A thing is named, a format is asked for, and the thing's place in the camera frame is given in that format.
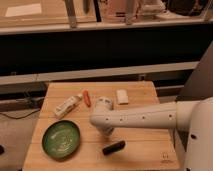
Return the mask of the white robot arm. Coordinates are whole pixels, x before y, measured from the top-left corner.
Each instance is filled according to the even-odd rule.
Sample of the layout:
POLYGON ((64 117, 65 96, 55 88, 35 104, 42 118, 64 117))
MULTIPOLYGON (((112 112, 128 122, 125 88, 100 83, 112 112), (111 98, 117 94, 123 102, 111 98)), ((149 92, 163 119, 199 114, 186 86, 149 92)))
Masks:
POLYGON ((213 97, 113 110, 112 101, 98 99, 90 123, 102 134, 116 127, 171 129, 188 133, 185 171, 213 171, 213 97))

